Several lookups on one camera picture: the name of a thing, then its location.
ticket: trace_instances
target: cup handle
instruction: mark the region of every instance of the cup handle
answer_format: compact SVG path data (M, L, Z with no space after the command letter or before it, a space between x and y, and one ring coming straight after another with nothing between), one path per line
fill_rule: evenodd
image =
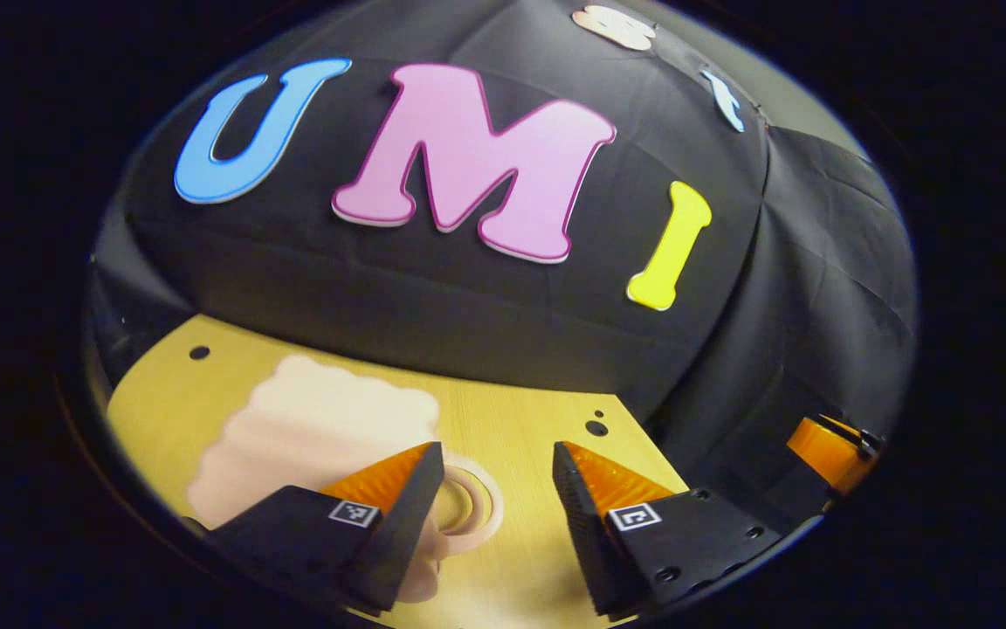
M482 491L470 479L465 478L456 470L474 475L480 483L483 483L484 489L487 490L487 497L491 499L491 514L488 514L487 521L479 528L476 528L476 524L479 524L480 518L483 517L484 506L486 506ZM468 496L472 498L472 514L462 524L442 530L441 533L448 537L448 554L468 553L468 551L490 539L492 534L500 529L500 524L503 524L503 493L500 491L499 485L496 485L495 478L492 478L492 475L487 473L487 470L481 467L480 463L448 451L445 451L445 478L458 483L468 492Z

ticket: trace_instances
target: pink letter m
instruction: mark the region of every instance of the pink letter m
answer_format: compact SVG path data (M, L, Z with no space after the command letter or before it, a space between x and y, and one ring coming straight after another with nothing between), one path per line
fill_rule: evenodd
M363 225L404 225L414 211L406 176L421 148L437 228L459 227L514 174L502 206L480 219L480 239L530 262L562 262L579 184L596 151L615 140L616 128L581 105L558 100L495 133L475 71L408 64L391 80L400 87L398 97L358 178L332 196L332 210Z

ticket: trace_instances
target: light blue letter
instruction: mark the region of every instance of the light blue letter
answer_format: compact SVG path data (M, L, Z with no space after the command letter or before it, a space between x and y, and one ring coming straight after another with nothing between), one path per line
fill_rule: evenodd
M321 59L285 72L282 75L285 88L271 105L255 139L246 150L227 161L212 156L215 140L239 101L266 83L267 75L244 78L213 97L208 103L208 111L201 116L176 160L173 172L176 192L187 202L213 203L234 199L252 190L275 170L297 128L297 121L321 84L343 74L351 64L348 59Z
M701 70L701 74L705 75L705 78L709 80L709 83L713 84L713 99L716 101L716 107L719 108L719 113L724 115L724 118L731 123L731 126L738 131L743 133L743 121L739 120L735 116L735 110L739 109L739 103L735 100L735 97L731 95L727 85L723 81L716 78L714 75L710 74L709 71Z

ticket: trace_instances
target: yellow letter i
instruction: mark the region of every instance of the yellow letter i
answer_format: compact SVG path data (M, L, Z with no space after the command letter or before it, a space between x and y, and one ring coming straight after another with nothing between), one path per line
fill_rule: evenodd
M667 310L674 303L674 284L699 232L711 222L709 203L686 183L670 184L670 200L674 210L651 262L627 283L628 299L655 310Z

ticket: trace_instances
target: wooden table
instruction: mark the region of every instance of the wooden table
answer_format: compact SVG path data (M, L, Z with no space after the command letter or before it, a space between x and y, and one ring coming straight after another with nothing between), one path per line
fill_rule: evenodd
M192 347L208 357L193 361ZM596 616L550 474L555 441L603 454L679 493L686 484L615 395L570 394L421 374L291 345L197 315L152 347L119 383L109 420L125 453L157 496L193 516L185 488L203 451L220 438L257 383L289 354L353 374L430 391L440 403L440 437L499 482L506 516L471 553L445 560L439 596L398 604L379 622L406 628L475 629L611 626ZM598 419L608 435L584 425ZM440 491L440 519L460 517L467 496Z

